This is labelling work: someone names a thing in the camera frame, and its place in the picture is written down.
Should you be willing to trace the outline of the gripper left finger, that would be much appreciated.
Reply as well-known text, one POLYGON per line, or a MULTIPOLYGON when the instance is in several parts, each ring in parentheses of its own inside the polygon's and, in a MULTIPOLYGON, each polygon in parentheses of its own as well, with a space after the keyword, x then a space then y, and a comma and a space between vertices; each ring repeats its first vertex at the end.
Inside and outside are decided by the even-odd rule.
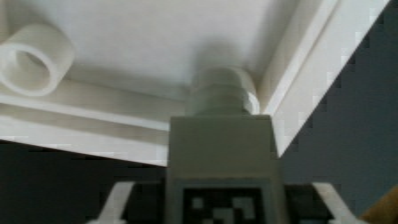
POLYGON ((112 186, 99 215, 85 224, 161 224, 163 184, 117 182, 112 186))

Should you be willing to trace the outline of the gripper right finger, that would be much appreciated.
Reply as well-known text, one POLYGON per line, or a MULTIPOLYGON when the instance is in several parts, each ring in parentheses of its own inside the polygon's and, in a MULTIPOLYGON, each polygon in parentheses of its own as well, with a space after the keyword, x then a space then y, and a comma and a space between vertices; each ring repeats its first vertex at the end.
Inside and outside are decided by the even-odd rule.
POLYGON ((284 191, 289 224, 369 224, 355 217, 330 183, 287 184, 284 191))

